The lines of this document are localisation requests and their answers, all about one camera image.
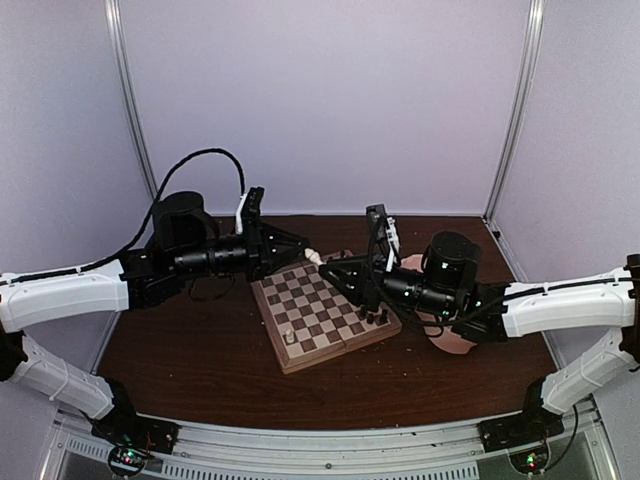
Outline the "white chess rook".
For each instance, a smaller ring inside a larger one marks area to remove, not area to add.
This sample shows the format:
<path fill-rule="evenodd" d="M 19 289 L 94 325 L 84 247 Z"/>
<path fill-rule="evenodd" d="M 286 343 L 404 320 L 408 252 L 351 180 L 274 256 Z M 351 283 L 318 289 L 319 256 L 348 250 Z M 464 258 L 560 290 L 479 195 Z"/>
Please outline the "white chess rook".
<path fill-rule="evenodd" d="M 320 266 L 324 264 L 324 261 L 321 257 L 321 255 L 314 249 L 312 248 L 305 248 L 304 249 L 304 256 L 305 258 L 311 262 L 312 264 L 316 265 L 316 266 Z"/>

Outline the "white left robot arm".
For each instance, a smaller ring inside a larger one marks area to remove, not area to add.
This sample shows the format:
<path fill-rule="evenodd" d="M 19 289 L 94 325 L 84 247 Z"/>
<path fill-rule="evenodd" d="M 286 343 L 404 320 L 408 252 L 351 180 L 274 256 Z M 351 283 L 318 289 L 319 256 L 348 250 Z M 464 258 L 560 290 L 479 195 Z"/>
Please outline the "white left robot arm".
<path fill-rule="evenodd" d="M 242 195 L 235 230 L 228 235 L 221 235 L 205 212 L 201 194 L 183 191 L 152 206 L 153 234 L 141 249 L 58 272 L 2 275 L 2 380 L 77 408 L 123 444 L 137 442 L 144 424 L 125 387 L 42 349 L 25 328 L 87 313 L 149 309 L 199 278 L 242 273 L 255 282 L 304 259 L 308 239 L 262 221 L 263 194 L 263 188 L 253 187 Z"/>

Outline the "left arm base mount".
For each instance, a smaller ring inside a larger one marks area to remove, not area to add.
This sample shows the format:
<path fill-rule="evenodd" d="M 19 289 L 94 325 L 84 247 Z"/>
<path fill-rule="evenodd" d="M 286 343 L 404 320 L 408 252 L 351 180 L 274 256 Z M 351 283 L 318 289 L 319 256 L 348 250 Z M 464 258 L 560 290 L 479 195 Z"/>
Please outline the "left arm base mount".
<path fill-rule="evenodd" d="M 113 446 L 128 447 L 141 453 L 172 454 L 179 426 L 170 421 L 137 417 L 132 424 L 91 420 L 91 434 Z"/>

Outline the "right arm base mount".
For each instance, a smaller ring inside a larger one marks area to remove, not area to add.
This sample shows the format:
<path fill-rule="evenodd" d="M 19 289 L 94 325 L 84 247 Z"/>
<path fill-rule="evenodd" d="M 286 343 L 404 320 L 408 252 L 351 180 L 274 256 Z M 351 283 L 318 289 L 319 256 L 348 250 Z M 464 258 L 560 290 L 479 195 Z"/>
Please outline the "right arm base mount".
<path fill-rule="evenodd" d="M 478 424 L 478 430 L 484 451 L 489 453 L 560 435 L 564 424 L 560 415 L 541 409 L 485 420 Z"/>

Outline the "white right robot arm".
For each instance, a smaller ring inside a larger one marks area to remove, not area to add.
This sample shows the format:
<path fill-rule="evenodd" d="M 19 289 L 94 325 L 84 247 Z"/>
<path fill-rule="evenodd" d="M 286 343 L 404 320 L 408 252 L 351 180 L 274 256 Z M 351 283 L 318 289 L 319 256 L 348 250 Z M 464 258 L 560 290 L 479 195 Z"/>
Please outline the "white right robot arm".
<path fill-rule="evenodd" d="M 562 370 L 532 383 L 518 414 L 484 421 L 486 442 L 534 441 L 563 432 L 562 416 L 617 374 L 639 365 L 639 257 L 608 273 L 568 282 L 482 284 L 481 249 L 451 231 L 436 234 L 410 270 L 381 254 L 320 263 L 321 277 L 352 305 L 375 311 L 386 304 L 399 318 L 473 344 L 530 333 L 602 325 L 607 334 Z"/>

